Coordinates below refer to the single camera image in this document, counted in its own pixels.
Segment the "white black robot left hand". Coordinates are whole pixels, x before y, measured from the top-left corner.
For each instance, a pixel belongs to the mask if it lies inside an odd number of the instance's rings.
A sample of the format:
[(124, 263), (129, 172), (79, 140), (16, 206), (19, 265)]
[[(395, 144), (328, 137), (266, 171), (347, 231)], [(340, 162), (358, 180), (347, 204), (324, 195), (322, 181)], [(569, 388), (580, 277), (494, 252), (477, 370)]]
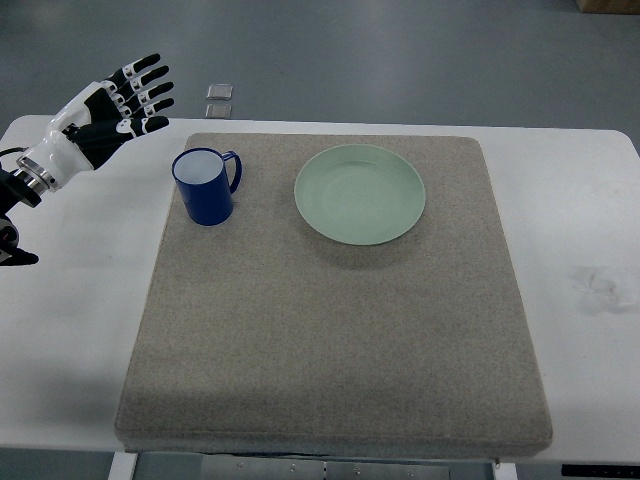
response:
[(16, 175), (37, 193), (56, 191), (80, 172), (101, 168), (125, 143), (169, 125), (162, 111), (174, 100), (169, 67), (157, 53), (135, 60), (70, 100), (43, 139), (17, 160)]

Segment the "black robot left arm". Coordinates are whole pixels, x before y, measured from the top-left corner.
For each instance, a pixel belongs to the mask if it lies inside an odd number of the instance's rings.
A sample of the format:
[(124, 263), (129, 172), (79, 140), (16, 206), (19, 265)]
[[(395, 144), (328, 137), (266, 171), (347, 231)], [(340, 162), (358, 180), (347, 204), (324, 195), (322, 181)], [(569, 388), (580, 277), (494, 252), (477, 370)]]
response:
[(8, 213), (19, 203), (34, 208), (41, 202), (47, 184), (30, 167), (23, 156), (18, 167), (12, 171), (1, 167), (1, 265), (28, 266), (39, 261), (39, 257), (19, 247), (20, 235)]

